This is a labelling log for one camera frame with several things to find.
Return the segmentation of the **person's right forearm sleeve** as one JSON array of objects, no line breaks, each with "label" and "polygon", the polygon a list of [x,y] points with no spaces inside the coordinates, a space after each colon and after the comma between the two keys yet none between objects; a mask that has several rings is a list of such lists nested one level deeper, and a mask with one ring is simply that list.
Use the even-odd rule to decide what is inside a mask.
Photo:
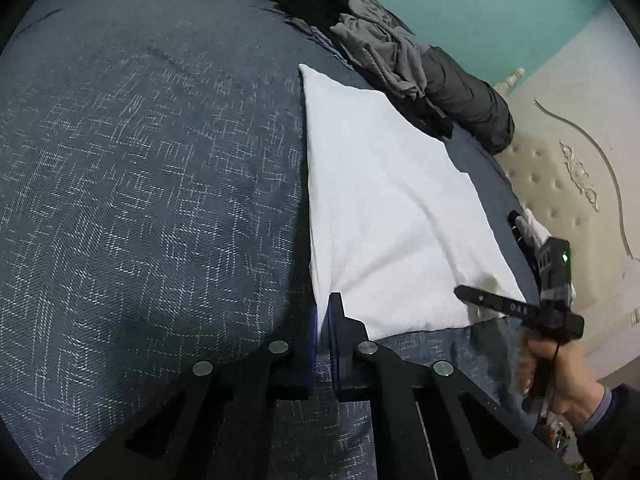
[{"label": "person's right forearm sleeve", "polygon": [[577,431],[577,446],[595,479],[639,478],[639,391],[606,388],[597,411]]}]

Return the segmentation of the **person's right hand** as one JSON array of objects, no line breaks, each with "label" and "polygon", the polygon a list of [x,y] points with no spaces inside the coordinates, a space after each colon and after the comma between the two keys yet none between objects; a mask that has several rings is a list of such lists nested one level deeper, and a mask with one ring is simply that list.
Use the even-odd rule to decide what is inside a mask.
[{"label": "person's right hand", "polygon": [[580,344],[572,341],[559,346],[530,330],[525,332],[516,373],[516,384],[521,393],[529,392],[536,367],[543,360],[554,363],[555,394],[551,411],[563,416],[574,428],[587,425],[611,395],[590,372]]}]

